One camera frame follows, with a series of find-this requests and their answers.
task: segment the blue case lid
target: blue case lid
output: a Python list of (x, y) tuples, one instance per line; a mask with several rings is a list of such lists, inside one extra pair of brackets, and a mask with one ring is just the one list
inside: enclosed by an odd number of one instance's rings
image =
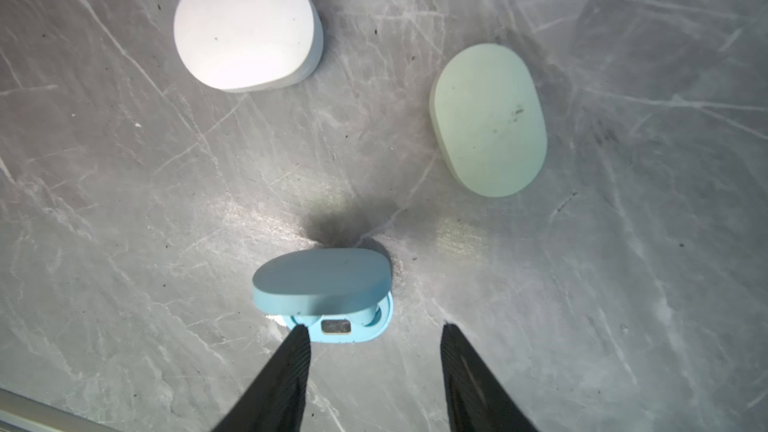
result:
[(254, 303), (271, 315), (349, 314), (384, 299), (389, 261), (364, 248), (319, 248), (270, 260), (254, 274)]

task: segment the marble countertop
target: marble countertop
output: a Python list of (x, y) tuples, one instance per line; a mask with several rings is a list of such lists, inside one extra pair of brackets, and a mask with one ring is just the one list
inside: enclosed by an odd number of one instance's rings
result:
[[(312, 347), (303, 430), (447, 430), (446, 321), (542, 432), (768, 427), (768, 0), (313, 1), (316, 72), (229, 94), (180, 62), (178, 0), (0, 0), (0, 388), (209, 430), (286, 335), (256, 268), (376, 240), (392, 325)], [(504, 199), (428, 118), (483, 42), (548, 128)]]

